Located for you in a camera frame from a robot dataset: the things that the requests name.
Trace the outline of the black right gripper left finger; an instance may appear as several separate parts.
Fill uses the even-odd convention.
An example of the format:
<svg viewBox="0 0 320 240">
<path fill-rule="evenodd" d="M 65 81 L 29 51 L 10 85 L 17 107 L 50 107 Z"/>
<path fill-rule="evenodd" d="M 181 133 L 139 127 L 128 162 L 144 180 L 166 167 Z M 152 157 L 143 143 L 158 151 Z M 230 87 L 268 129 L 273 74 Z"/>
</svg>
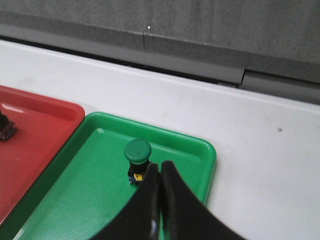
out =
<svg viewBox="0 0 320 240">
<path fill-rule="evenodd" d="M 160 229 L 160 173 L 156 163 L 122 210 L 92 240 L 157 240 Z"/>
</svg>

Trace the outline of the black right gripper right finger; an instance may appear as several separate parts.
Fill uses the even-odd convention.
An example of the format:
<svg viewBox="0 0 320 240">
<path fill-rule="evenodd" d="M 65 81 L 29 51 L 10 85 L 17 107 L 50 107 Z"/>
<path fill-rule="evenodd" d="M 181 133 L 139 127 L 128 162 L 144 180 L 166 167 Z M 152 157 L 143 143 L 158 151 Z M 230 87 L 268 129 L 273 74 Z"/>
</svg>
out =
<svg viewBox="0 0 320 240">
<path fill-rule="evenodd" d="M 193 194 L 172 161 L 161 164 L 161 203 L 165 240 L 242 240 Z"/>
</svg>

